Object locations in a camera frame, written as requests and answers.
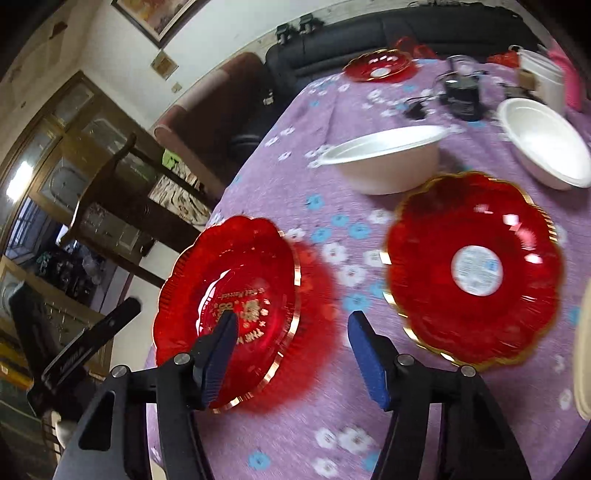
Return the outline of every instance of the purple tablecloth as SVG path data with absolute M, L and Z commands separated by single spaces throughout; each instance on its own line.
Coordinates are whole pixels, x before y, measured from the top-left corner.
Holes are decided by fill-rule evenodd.
M 318 386 L 305 398 L 266 415 L 238 407 L 220 415 L 197 416 L 217 479 L 370 477 L 389 414 L 367 395 L 346 339 L 352 310 L 364 310 L 375 330 L 389 336 L 400 352 L 431 367 L 452 368 L 409 340 L 381 294 L 384 272 L 375 253 L 393 220 L 389 212 L 402 195 L 364 196 L 353 192 L 335 168 L 316 168 L 316 159 L 329 145 L 407 125 L 448 127 L 449 136 L 441 142 L 442 171 L 483 170 L 516 182 L 557 224 L 566 276 L 556 325 L 524 364 L 494 368 L 483 377 L 534 480 L 550 480 L 581 437 L 587 423 L 574 406 L 571 359 L 578 305 L 591 274 L 589 191 L 558 192 L 533 180 L 493 115 L 467 123 L 432 100 L 425 120 L 405 118 L 401 99 L 428 95 L 434 77 L 445 68 L 443 62 L 422 61 L 418 75 L 398 85 L 352 83 L 343 75 L 311 83 L 246 162 L 213 212 L 210 222 L 241 213 L 266 217 L 294 241 L 314 245 L 334 271 L 342 293 L 336 319 L 339 347 L 317 371 Z M 486 68 L 490 75 L 482 80 L 483 101 L 496 109 L 502 100 L 497 83 L 511 83 L 514 72 L 491 64 Z M 569 112 L 569 120 L 588 141 L 589 117 Z M 151 353 L 147 365 L 153 364 Z M 267 388 L 273 388 L 272 381 Z M 432 415 L 421 479 L 433 478 L 438 422 Z M 152 457 L 160 462 L 154 406 L 148 408 L 148 432 Z

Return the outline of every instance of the white container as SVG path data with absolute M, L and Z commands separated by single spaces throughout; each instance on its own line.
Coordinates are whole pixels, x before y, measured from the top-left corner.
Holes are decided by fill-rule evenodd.
M 320 165 L 334 165 L 354 190 L 367 195 L 406 192 L 437 173 L 439 141 L 447 129 L 435 125 L 394 128 L 331 148 Z
M 533 51 L 520 50 L 517 55 L 519 66 L 535 76 L 535 94 L 552 110 L 564 116 L 566 94 L 562 69 L 550 59 Z
M 534 100 L 513 98 L 499 105 L 503 130 L 519 151 L 525 169 L 556 190 L 591 186 L 591 155 L 563 117 Z

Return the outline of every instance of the black leather sofa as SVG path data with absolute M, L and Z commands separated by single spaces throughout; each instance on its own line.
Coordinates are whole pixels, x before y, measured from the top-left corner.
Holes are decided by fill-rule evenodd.
M 540 40 L 523 19 L 503 7 L 483 4 L 419 6 L 361 15 L 298 35 L 267 51 L 265 66 L 274 103 L 262 106 L 230 141 L 242 164 L 285 108 L 312 80 L 340 72 L 363 53 L 396 45 L 402 37 L 428 45 L 440 58 L 468 55 L 485 61 L 511 44 L 537 50 Z

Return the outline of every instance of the framed picture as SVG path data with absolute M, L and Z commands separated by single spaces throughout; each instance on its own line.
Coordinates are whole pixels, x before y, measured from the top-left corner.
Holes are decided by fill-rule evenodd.
M 163 48 L 207 0 L 113 0 L 158 48 Z

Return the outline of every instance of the pink object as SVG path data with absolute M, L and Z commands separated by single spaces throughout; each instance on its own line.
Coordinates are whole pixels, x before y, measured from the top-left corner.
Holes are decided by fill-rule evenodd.
M 577 69 L 555 40 L 552 43 L 552 48 L 548 51 L 548 56 L 564 72 L 564 88 L 567 105 L 575 110 L 581 111 L 584 84 L 579 77 Z

